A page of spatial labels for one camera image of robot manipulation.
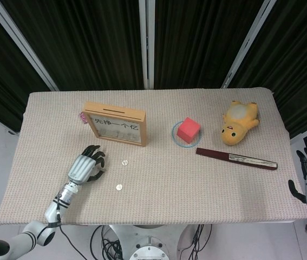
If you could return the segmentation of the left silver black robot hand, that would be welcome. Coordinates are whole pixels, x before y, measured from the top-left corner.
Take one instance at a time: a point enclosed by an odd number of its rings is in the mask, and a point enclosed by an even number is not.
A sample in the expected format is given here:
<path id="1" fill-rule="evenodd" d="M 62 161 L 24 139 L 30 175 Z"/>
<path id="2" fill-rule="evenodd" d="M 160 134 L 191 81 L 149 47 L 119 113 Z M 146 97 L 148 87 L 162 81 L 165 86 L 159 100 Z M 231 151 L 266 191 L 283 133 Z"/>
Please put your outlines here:
<path id="1" fill-rule="evenodd" d="M 100 145 L 90 145 L 75 159 L 68 179 L 76 185 L 98 180 L 104 173 L 105 153 Z"/>

